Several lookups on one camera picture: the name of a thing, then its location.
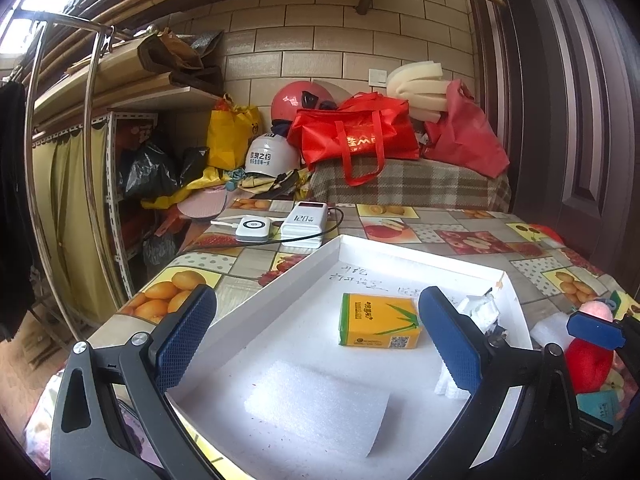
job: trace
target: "brown door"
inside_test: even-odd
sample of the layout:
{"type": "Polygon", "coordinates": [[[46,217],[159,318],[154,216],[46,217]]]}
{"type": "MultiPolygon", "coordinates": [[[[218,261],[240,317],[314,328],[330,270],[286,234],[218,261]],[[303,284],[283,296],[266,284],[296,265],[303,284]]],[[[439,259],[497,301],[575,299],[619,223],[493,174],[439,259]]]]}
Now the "brown door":
{"type": "Polygon", "coordinates": [[[549,139],[548,160],[539,161],[537,177],[546,186],[542,218],[569,246],[615,275],[636,148],[626,24],[609,0],[531,1],[550,93],[549,131],[539,133],[549,139]]]}

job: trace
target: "red bag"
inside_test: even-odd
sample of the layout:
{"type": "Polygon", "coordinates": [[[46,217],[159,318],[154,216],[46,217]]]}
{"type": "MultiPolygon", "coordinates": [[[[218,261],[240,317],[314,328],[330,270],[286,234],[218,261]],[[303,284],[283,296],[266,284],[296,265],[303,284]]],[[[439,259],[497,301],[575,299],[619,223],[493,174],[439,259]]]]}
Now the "red bag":
{"type": "Polygon", "coordinates": [[[350,186],[373,179],[385,167],[386,156],[419,158],[407,101],[377,92],[358,94],[337,110],[298,110],[287,140],[300,149],[311,170],[319,160],[342,158],[344,179],[350,186]],[[376,171],[353,177],[351,156],[373,154],[378,159],[376,171]]]}
{"type": "Polygon", "coordinates": [[[425,122],[431,146],[424,158],[439,160],[496,178],[509,165],[509,157],[495,136],[486,115],[469,90],[456,79],[447,86],[447,114],[437,123],[425,122]]]}

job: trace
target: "plaid blanket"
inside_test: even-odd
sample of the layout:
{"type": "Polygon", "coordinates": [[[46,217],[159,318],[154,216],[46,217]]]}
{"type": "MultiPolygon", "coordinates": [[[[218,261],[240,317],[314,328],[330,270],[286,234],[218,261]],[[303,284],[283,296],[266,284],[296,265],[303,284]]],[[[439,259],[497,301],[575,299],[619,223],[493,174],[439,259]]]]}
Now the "plaid blanket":
{"type": "MultiPolygon", "coordinates": [[[[353,174],[371,173],[376,159],[355,157],[353,174]]],[[[342,161],[318,162],[311,177],[313,196],[320,202],[389,204],[507,212],[511,188],[507,176],[490,179],[434,160],[391,160],[378,177],[362,186],[344,181],[342,161]]]]}

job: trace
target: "shelf board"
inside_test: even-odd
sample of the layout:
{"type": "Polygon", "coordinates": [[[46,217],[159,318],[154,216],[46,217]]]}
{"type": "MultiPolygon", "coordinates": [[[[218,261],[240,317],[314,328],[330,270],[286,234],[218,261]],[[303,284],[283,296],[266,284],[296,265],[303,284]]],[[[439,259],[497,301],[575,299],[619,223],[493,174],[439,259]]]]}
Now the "shelf board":
{"type": "Polygon", "coordinates": [[[109,106],[111,110],[156,112],[162,110],[213,109],[221,98],[190,86],[171,88],[120,101],[109,106]]]}

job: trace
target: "light switch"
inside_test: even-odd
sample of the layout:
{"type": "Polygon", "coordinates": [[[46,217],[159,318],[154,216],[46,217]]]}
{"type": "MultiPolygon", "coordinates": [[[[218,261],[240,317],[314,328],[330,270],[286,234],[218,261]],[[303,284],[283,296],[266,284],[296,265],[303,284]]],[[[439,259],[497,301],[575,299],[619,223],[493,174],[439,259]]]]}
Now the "light switch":
{"type": "Polygon", "coordinates": [[[386,70],[369,68],[369,86],[382,86],[386,88],[386,70]]]}

